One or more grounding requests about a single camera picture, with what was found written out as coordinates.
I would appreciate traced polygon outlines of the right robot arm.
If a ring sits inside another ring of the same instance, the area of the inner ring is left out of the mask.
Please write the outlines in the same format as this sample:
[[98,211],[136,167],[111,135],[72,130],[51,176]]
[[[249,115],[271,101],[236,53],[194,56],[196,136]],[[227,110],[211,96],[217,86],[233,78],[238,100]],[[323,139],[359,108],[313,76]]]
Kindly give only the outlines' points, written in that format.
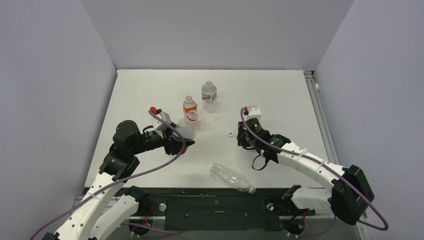
[[237,124],[238,146],[254,150],[264,158],[263,170],[269,162],[292,168],[318,183],[322,189],[294,186],[282,199],[283,209],[294,214],[298,210],[332,212],[342,222],[355,225],[375,199],[364,171],[345,167],[319,158],[280,134],[270,134],[257,118]]

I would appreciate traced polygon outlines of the clear crushed bottle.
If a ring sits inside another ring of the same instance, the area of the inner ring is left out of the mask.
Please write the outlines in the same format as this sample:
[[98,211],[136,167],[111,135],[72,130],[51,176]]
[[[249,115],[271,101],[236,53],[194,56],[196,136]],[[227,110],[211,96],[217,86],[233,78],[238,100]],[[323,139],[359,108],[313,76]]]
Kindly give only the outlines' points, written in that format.
[[254,185],[244,175],[225,165],[214,162],[209,169],[209,172],[214,180],[239,192],[249,193],[252,195],[256,192]]

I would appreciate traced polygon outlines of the orange tea bottle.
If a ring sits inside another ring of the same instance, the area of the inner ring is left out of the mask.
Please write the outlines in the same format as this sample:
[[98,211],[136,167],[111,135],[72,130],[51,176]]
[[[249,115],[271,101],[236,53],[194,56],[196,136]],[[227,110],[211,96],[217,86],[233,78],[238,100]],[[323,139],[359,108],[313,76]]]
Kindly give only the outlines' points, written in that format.
[[183,114],[186,117],[190,111],[197,111],[198,105],[191,95],[187,95],[183,102]]

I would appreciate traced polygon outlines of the clear blue-label bottle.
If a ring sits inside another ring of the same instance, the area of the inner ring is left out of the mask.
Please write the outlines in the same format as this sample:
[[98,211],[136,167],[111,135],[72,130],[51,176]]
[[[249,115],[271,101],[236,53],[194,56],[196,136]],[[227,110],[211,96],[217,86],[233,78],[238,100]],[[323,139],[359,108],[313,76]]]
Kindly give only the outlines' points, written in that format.
[[202,107],[209,113],[216,109],[217,100],[217,87],[215,84],[208,80],[201,88]]

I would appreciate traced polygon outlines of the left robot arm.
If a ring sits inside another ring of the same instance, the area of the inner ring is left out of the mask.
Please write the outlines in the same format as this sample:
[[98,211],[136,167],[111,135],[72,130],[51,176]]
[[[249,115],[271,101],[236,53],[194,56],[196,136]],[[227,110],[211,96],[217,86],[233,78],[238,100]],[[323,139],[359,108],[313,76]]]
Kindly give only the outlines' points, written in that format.
[[57,230],[43,236],[44,240],[105,240],[125,219],[149,210],[149,194],[137,186],[131,186],[114,206],[105,209],[123,185],[136,178],[134,171],[140,163],[136,156],[164,148],[175,161],[195,144],[192,138],[183,137],[170,120],[158,120],[143,130],[134,121],[124,120],[116,127],[112,139],[89,191],[64,214],[67,220]]

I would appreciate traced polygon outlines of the red-cap water bottle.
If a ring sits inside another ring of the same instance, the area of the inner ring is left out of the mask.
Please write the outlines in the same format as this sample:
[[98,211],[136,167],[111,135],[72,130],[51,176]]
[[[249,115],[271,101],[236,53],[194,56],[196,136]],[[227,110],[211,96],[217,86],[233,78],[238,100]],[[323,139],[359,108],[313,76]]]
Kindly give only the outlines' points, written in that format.
[[198,131],[197,120],[198,112],[196,110],[190,110],[174,127],[185,139],[186,147],[183,150],[183,154],[187,151],[189,146],[195,144],[195,137]]

